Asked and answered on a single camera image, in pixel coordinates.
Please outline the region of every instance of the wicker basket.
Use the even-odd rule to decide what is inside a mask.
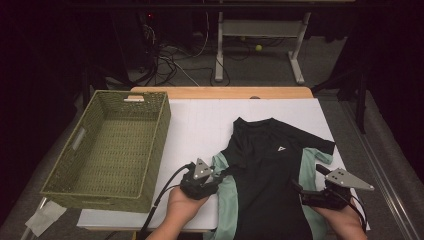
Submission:
[[[148,212],[170,118],[166,92],[96,91],[41,194],[67,208]]]

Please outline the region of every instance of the human hand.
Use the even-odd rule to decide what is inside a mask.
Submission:
[[[147,239],[176,239],[181,229],[196,216],[200,207],[205,204],[208,198],[194,200],[188,198],[180,187],[172,189],[169,193],[165,220],[163,220],[161,225]]]
[[[180,187],[175,187],[169,193],[168,209],[166,217],[178,219],[179,222],[188,223],[193,219],[200,207],[209,199],[209,197],[194,200],[187,197]]]
[[[362,240],[367,239],[361,227],[358,214],[350,207],[346,206],[342,210],[331,210],[327,208],[312,207],[321,214],[333,228],[338,239],[341,240]]]

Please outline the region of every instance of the teal garment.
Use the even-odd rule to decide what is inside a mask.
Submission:
[[[222,153],[218,153],[212,159],[215,172],[221,172],[228,168],[227,160]],[[215,232],[203,234],[204,240],[230,240],[234,238],[237,229],[238,199],[236,182],[232,176],[224,178],[218,189],[218,227]]]
[[[315,159],[331,164],[333,156],[320,152],[315,148],[304,148],[302,153],[302,162],[299,171],[299,184],[304,190],[316,191],[315,186]],[[315,212],[309,206],[302,205],[303,213],[311,228],[314,240],[323,240],[327,234],[327,222],[320,214]]]
[[[315,159],[325,164],[333,161],[333,156],[320,152],[315,148],[304,148],[302,153],[302,162],[299,172],[299,184],[305,190],[316,191],[315,186]],[[227,160],[222,153],[213,157],[212,165],[215,166],[215,172],[220,172],[228,168]],[[214,232],[203,234],[204,240],[230,240],[234,238],[237,228],[238,217],[238,199],[237,187],[232,176],[224,178],[219,185],[218,194],[218,227]],[[312,231],[314,240],[323,240],[327,234],[327,223],[325,219],[308,206],[302,206],[306,220]]]

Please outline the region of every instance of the white tabletop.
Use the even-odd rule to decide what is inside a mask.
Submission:
[[[171,121],[163,152],[154,199],[169,177],[181,166],[197,158],[211,163],[212,156],[227,147],[233,122],[275,118],[323,139],[333,140],[317,99],[174,99],[170,100]],[[345,168],[337,147],[329,169]],[[173,184],[181,181],[184,171]],[[324,177],[317,174],[318,189]],[[159,204],[149,228],[156,228],[166,213],[168,194]],[[186,230],[214,229],[218,221],[218,200],[211,196]],[[147,214],[84,209],[77,226],[98,230],[138,230]]]

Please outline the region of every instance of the white table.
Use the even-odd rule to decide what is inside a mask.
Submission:
[[[170,98],[172,117],[154,198],[179,167],[190,161],[195,162],[197,158],[210,164],[212,156],[226,148],[233,121],[238,117],[246,121],[273,117],[321,138],[333,140],[317,99],[172,99],[172,93]],[[345,168],[336,147],[334,161],[328,168],[338,167]],[[173,184],[178,184],[181,177],[182,173]],[[316,182],[318,188],[323,188],[324,177],[317,174]],[[167,197],[167,194],[163,196],[149,228],[156,228],[162,222]],[[213,195],[195,219],[185,226],[185,230],[214,229],[217,212],[217,198]],[[141,213],[85,209],[77,226],[92,230],[138,230],[146,217],[147,214]]]

